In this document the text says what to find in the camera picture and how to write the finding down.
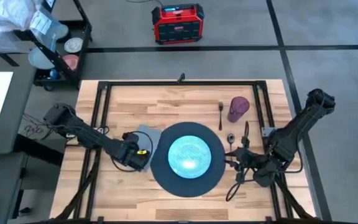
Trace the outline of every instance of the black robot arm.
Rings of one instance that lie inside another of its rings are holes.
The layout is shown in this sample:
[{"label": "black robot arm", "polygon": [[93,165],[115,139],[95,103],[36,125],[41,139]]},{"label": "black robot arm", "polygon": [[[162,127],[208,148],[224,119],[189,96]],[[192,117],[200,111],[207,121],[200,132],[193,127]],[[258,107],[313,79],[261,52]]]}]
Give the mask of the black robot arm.
[{"label": "black robot arm", "polygon": [[284,128],[279,128],[268,137],[272,154],[285,162],[284,169],[293,160],[298,144],[305,134],[323,116],[334,111],[335,99],[323,90],[315,89],[308,94],[305,108]]},{"label": "black robot arm", "polygon": [[284,128],[273,129],[264,139],[268,150],[263,155],[253,153],[249,150],[249,140],[247,139],[249,126],[248,123],[246,123],[245,136],[242,141],[243,147],[239,147],[235,151],[226,154],[227,156],[236,157],[237,159],[237,162],[226,161],[238,171],[236,182],[243,184],[252,181],[245,180],[244,174],[246,173],[244,170],[252,169],[254,171],[253,180],[260,186],[268,187],[276,182],[283,192],[284,197],[287,198],[300,218],[313,218],[307,214],[295,200],[282,180],[276,177],[277,174],[286,171],[295,153],[299,151],[299,142],[305,137],[307,132],[319,119],[332,113],[334,108],[335,99],[333,96],[329,96],[320,89],[309,92],[305,108]]},{"label": "black robot arm", "polygon": [[266,138],[266,160],[259,162],[255,167],[255,181],[263,187],[271,185],[276,174],[285,172],[291,164],[295,153],[299,151],[299,142],[308,131],[319,119],[332,113],[334,109],[333,96],[320,89],[309,92],[305,108],[284,128],[273,130]]},{"label": "black robot arm", "polygon": [[65,104],[54,105],[44,117],[45,123],[59,134],[74,134],[85,148],[102,147],[112,160],[142,170],[150,158],[150,152],[140,150],[136,134],[125,133],[122,140],[111,139],[76,116],[75,110]]}]

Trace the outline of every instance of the gray floor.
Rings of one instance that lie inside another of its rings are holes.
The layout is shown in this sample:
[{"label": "gray floor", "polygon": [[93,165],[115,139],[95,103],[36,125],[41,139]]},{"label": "gray floor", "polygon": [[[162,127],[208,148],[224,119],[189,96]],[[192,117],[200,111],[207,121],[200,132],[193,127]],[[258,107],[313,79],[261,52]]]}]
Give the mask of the gray floor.
[{"label": "gray floor", "polygon": [[[79,16],[70,0],[57,1],[54,14],[59,19]],[[189,45],[277,44],[265,1],[198,2],[206,13],[204,39]],[[150,11],[156,3],[81,3],[94,27],[91,47],[155,46]],[[358,44],[356,0],[273,0],[273,5],[287,45]],[[336,97],[336,111],[321,120],[310,136],[333,219],[358,222],[358,50],[289,51],[288,57],[302,104],[314,88]],[[14,58],[28,66],[25,56]],[[1,59],[0,67],[9,69]],[[177,78],[182,72],[187,78],[279,78],[292,103],[278,51],[88,54],[83,78]],[[33,87],[26,112],[41,117],[54,102],[74,105],[75,100],[74,90],[47,93]]]}]

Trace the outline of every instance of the purple cup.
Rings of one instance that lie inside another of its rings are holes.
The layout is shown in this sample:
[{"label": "purple cup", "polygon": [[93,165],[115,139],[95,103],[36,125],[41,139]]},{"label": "purple cup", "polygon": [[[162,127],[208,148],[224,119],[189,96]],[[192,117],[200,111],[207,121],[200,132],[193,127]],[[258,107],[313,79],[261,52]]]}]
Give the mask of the purple cup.
[{"label": "purple cup", "polygon": [[249,102],[242,96],[236,96],[231,100],[229,114],[227,119],[234,123],[238,121],[241,116],[249,110]]}]

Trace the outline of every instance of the metal bracket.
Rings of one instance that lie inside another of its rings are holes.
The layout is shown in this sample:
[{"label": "metal bracket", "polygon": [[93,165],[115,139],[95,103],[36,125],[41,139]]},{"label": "metal bracket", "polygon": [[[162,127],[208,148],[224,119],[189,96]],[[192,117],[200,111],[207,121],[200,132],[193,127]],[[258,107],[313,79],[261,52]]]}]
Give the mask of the metal bracket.
[{"label": "metal bracket", "polygon": [[182,81],[186,78],[185,74],[182,73],[177,81],[177,83],[180,85],[182,83]]},{"label": "metal bracket", "polygon": [[262,130],[262,137],[267,138],[272,132],[276,130],[276,128],[264,127],[261,128],[261,130]]},{"label": "metal bracket", "polygon": [[107,88],[108,85],[109,85],[109,82],[107,82],[107,81],[99,81],[98,90],[103,90],[103,89]]},{"label": "metal bracket", "polygon": [[273,223],[273,218],[272,217],[266,217],[266,224],[271,224]]},{"label": "metal bracket", "polygon": [[98,224],[103,224],[104,217],[98,217]]},{"label": "metal bracket", "polygon": [[257,86],[263,90],[267,90],[266,81],[262,81],[262,80],[257,81]]}]

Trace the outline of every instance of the gray cloth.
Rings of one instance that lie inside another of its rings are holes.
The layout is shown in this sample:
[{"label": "gray cloth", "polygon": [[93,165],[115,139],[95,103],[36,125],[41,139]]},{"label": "gray cloth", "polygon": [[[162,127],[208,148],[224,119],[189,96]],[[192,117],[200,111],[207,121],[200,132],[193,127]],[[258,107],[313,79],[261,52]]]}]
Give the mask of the gray cloth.
[{"label": "gray cloth", "polygon": [[[141,124],[139,126],[138,131],[142,131],[144,133],[147,133],[150,136],[150,138],[152,139],[152,142],[153,142],[153,153],[151,154],[148,163],[146,164],[146,166],[143,169],[144,172],[147,172],[147,170],[150,167],[150,163],[151,163],[151,161],[153,159],[155,150],[157,149],[158,142],[160,141],[162,131],[159,130],[159,129],[150,129],[149,126],[144,125],[144,124]],[[148,151],[151,151],[151,143],[150,143],[149,138],[146,135],[142,134],[142,133],[135,133],[135,134],[138,135],[138,137],[139,137],[139,140],[137,142],[137,144],[139,145],[139,149],[146,149]]]}]

